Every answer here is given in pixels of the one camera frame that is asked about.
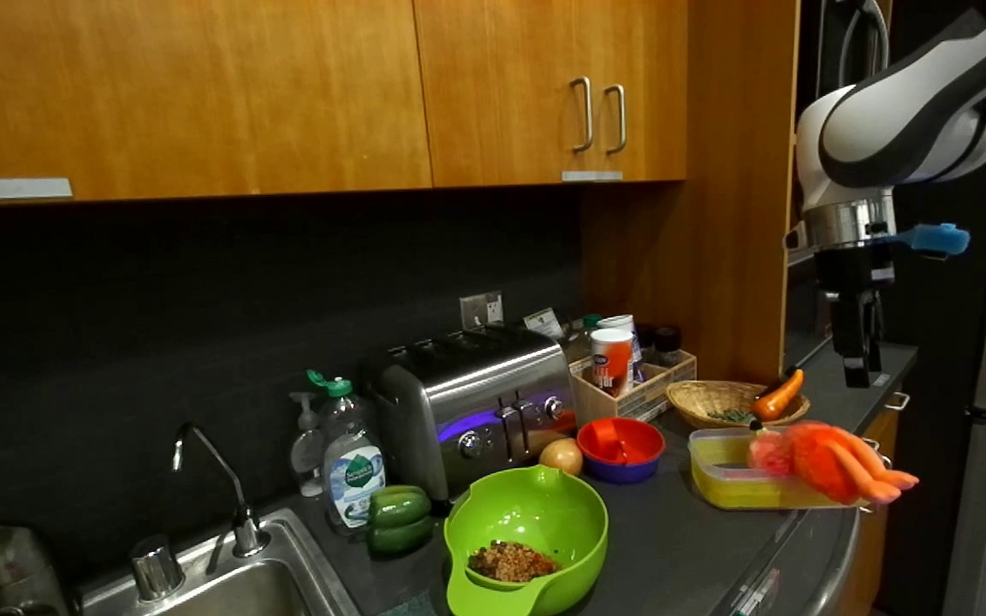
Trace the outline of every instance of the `wooden organizer box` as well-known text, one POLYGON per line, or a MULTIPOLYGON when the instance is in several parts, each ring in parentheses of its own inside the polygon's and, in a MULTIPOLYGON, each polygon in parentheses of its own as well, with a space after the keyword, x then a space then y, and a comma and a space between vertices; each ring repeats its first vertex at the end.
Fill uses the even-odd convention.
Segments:
POLYGON ((573 398, 576 401, 576 425, 582 426, 598 418, 637 418, 650 421, 658 414, 672 408, 665 394, 668 384, 679 381, 695 381, 698 378, 698 359, 686 351, 680 351, 680 362, 665 368, 642 364, 645 382, 618 398, 613 398, 591 383, 591 358, 573 362, 573 398))

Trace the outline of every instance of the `dish soap bottle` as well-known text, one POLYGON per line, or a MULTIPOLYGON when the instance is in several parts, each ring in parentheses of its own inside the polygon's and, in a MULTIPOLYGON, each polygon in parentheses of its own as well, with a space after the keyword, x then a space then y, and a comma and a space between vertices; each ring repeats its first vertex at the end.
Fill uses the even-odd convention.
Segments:
POLYGON ((324 387, 328 395, 318 408, 326 443, 322 459, 325 508, 334 530, 344 535, 356 534, 367 526, 371 495, 387 484, 383 452, 368 436, 371 407, 353 395, 353 385, 346 379, 325 381, 314 370, 307 370, 306 377, 324 387))
POLYGON ((322 494, 322 456, 324 456, 325 436, 318 428, 318 416, 310 410, 310 395, 306 391, 291 394, 291 399, 299 402, 299 435, 291 444, 291 473, 299 484, 299 494, 318 496, 322 494))

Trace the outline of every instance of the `green bowl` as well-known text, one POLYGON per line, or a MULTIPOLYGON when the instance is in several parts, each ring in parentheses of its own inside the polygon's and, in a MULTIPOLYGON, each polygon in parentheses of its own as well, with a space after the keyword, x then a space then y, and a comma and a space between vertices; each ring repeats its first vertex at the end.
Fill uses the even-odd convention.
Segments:
POLYGON ((455 616, 550 616, 583 599, 607 557, 607 507, 584 481, 534 465, 471 484, 443 524, 451 556, 447 603, 455 616), (498 582, 468 566, 490 542, 520 542, 561 569, 527 583, 498 582))

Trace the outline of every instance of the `stainless steel sink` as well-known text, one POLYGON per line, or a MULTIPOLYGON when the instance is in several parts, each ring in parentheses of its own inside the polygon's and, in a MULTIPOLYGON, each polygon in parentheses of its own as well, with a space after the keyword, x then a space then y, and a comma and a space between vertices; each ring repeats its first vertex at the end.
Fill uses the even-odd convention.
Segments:
POLYGON ((253 556, 236 557, 230 533, 178 554, 185 581, 164 599, 142 601, 126 576, 86 593, 82 616, 359 616, 291 510, 264 516, 261 530, 269 534, 269 545, 253 556))

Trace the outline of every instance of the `dark gray countertop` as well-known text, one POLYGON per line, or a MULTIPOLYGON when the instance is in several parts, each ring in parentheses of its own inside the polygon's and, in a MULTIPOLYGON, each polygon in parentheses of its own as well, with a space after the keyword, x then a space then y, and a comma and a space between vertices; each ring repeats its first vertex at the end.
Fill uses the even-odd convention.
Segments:
MULTIPOLYGON (((915 362, 914 348, 883 348, 888 379, 881 387, 848 389, 841 360, 825 348, 805 366, 809 416, 860 433, 869 426, 915 362)), ((788 537, 806 525, 839 526, 849 511, 725 512, 697 495, 690 478, 687 436, 690 428, 677 413, 665 413, 660 425, 668 448, 660 471, 635 486, 611 486, 588 479, 607 503, 609 548, 603 572, 591 593, 570 615, 611 613, 680 613, 709 615, 727 607, 740 585, 754 580, 788 537)), ((395 560, 372 560, 363 543, 330 530, 318 500, 299 496, 282 500, 310 527, 360 611, 368 616, 388 611, 426 593, 435 613, 449 613, 445 599, 446 550, 437 530, 430 545, 395 560)), ((833 543, 818 542, 828 558, 833 543)), ((817 576, 824 566, 817 566, 817 576)))

